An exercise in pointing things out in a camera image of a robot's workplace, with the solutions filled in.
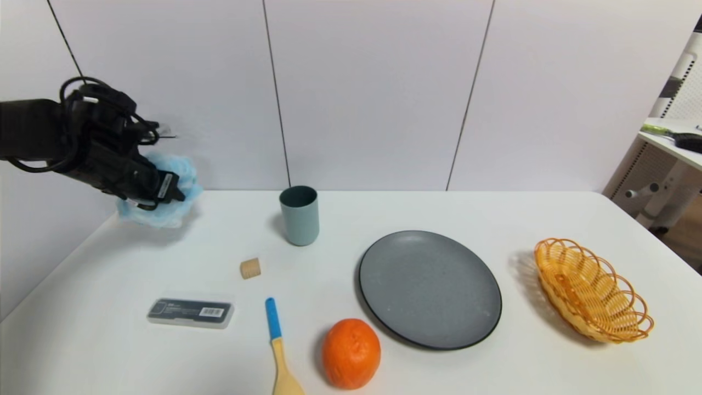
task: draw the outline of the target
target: orange basket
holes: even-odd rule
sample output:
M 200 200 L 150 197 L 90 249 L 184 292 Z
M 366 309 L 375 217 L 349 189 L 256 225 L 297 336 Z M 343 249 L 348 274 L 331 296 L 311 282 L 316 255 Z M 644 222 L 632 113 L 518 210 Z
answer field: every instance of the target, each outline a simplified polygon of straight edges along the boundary
M 654 320 L 646 302 L 609 262 L 573 240 L 556 238 L 540 241 L 534 256 L 541 287 L 575 330 L 606 343 L 648 337 Z

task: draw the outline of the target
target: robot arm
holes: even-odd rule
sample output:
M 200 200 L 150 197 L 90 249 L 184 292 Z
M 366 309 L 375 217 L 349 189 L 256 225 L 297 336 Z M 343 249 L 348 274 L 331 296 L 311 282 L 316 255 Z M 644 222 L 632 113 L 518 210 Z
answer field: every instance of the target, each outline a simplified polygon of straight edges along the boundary
M 83 84 L 66 97 L 66 88 L 75 82 Z M 140 155 L 139 145 L 158 142 L 159 124 L 137 115 L 129 96 L 90 77 L 69 79 L 59 96 L 59 103 L 0 102 L 0 160 L 31 173 L 55 171 L 141 209 L 185 199 L 177 174 L 158 170 Z M 22 161 L 45 161 L 46 166 Z

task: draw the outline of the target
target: plate rim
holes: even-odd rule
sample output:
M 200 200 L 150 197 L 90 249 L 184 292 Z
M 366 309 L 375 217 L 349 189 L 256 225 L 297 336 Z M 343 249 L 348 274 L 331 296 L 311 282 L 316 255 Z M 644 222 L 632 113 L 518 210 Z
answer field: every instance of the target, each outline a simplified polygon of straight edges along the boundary
M 465 245 L 463 245 L 463 244 L 461 244 L 461 243 L 455 241 L 454 239 L 452 239 L 452 238 L 450 238 L 450 237 L 447 237 L 447 236 L 444 236 L 444 235 L 442 235 L 442 234 L 435 233 L 435 232 L 420 231 L 420 230 L 417 230 L 417 229 L 408 229 L 408 230 L 405 230 L 405 231 L 397 231 L 397 232 L 392 232 L 392 233 L 388 233 L 387 235 L 384 235 L 383 237 L 381 237 L 381 238 L 377 239 L 375 242 L 373 242 L 373 244 L 371 244 L 368 248 L 366 248 L 366 251 L 363 253 L 363 256 L 361 256 L 361 263 L 359 264 L 359 268 L 358 268 L 358 279 L 357 279 L 357 281 L 358 281 L 359 289 L 360 289 L 360 291 L 361 291 L 361 297 L 363 298 L 364 303 L 365 303 L 366 306 L 368 307 L 368 310 L 370 310 L 371 314 L 373 314 L 373 317 L 375 317 L 375 318 L 378 320 L 378 322 L 380 322 L 381 324 L 383 324 L 383 327 L 385 327 L 386 329 L 388 329 L 390 332 L 392 332 L 394 335 L 398 336 L 399 338 L 401 338 L 401 339 L 403 339 L 403 340 L 405 340 L 405 341 L 407 341 L 407 342 L 409 342 L 409 343 L 412 343 L 412 344 L 414 344 L 414 345 L 416 345 L 416 346 L 420 346 L 420 347 L 423 347 L 423 348 L 425 348 L 425 349 L 436 350 L 436 351 L 455 351 L 455 350 L 467 349 L 468 347 L 474 346 L 474 345 L 476 345 L 476 344 L 482 342 L 483 340 L 487 339 L 490 335 L 492 335 L 492 332 L 495 331 L 495 328 L 497 328 L 497 325 L 500 323 L 500 319 L 502 319 L 502 309 L 503 309 L 502 289 L 500 289 L 500 284 L 497 282 L 497 279 L 495 278 L 495 275 L 492 273 L 492 270 L 490 269 L 489 266 L 487 266 L 487 264 L 485 263 L 485 261 L 483 261 L 483 259 L 482 259 L 481 257 L 478 257 L 478 259 L 480 259 L 480 261 L 485 265 L 485 267 L 487 267 L 488 272 L 490 272 L 490 276 L 492 277 L 493 281 L 495 282 L 495 286 L 497 287 L 497 293 L 498 293 L 498 296 L 499 296 L 499 299 L 500 299 L 500 300 L 499 300 L 499 302 L 500 302 L 500 308 L 499 308 L 498 315 L 497 315 L 497 321 L 495 321 L 495 325 L 493 325 L 492 329 L 490 329 L 490 331 L 488 331 L 488 333 L 486 333 L 485 336 L 481 337 L 480 339 L 476 340 L 475 342 L 468 343 L 468 344 L 461 345 L 461 346 L 457 346 L 457 347 L 436 347 L 436 346 L 431 346 L 431 345 L 428 345 L 428 344 L 424 344 L 424 343 L 417 342 L 416 340 L 409 339 L 409 338 L 407 338 L 407 337 L 405 337 L 405 336 L 399 334 L 397 331 L 395 331 L 394 329 L 392 329 L 388 324 L 386 324 L 385 321 L 383 321 L 382 318 L 380 318 L 380 317 L 378 316 L 378 314 L 373 310 L 373 307 L 371 307 L 371 304 L 368 303 L 368 298 L 366 298 L 366 293 L 363 291 L 363 282 L 361 281 L 361 271 L 363 270 L 363 263 L 365 262 L 366 255 L 368 254 L 368 251 L 370 251 L 371 248 L 373 248 L 374 245 L 378 244 L 378 242 L 380 242 L 382 239 L 388 238 L 388 237 L 390 237 L 390 236 L 392 236 L 392 235 L 396 235 L 396 234 L 398 234 L 398 233 L 405 233 L 405 232 L 429 233 L 429 234 L 432 234 L 432 235 L 437 235 L 437 236 L 439 236 L 439 237 L 449 239 L 450 241 L 452 241 L 452 242 L 454 242 L 454 243 L 460 245 L 461 247 L 467 249 L 468 251 L 472 252 L 476 257 L 478 257 L 478 254 L 475 254 L 475 252 L 473 252 L 470 248 L 466 247 Z

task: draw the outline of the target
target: teal cup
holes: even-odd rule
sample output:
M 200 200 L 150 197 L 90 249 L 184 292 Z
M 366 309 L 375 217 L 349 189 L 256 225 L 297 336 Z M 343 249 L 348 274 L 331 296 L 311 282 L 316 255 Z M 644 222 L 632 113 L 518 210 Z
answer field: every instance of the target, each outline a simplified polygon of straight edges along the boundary
M 319 235 L 317 192 L 309 186 L 294 186 L 284 190 L 279 200 L 288 241 L 301 247 L 312 244 Z

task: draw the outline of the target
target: tabletop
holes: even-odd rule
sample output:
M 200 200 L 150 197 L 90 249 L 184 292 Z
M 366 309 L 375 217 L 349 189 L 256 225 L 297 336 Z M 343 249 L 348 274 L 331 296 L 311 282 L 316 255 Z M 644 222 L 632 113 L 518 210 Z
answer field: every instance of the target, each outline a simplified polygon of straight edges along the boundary
M 646 123 L 660 127 L 667 127 L 675 133 L 702 134 L 702 131 L 695 129 L 695 126 L 699 125 L 700 122 L 693 119 L 648 118 L 646 119 Z M 643 139 L 647 143 L 653 144 L 677 159 L 689 164 L 695 169 L 702 171 L 702 154 L 678 148 L 675 146 L 673 140 L 666 137 L 655 136 L 653 134 L 640 131 L 639 138 Z
M 307 394 L 341 394 L 319 348 L 338 320 L 380 338 L 376 376 L 357 394 L 699 394 L 702 278 L 595 193 L 321 192 L 321 233 L 282 234 L 277 192 L 207 191 L 177 230 L 111 218 L 0 324 L 0 389 L 15 394 L 271 394 L 265 299 L 275 297 L 291 371 Z M 377 239 L 406 229 L 472 249 L 498 281 L 503 312 L 483 342 L 409 347 L 359 302 L 355 271 Z M 648 302 L 656 326 L 599 344 L 565 325 L 536 282 L 534 245 L 571 238 L 608 259 Z M 258 257 L 262 275 L 239 263 Z M 160 297 L 231 300 L 223 329 L 151 323 Z

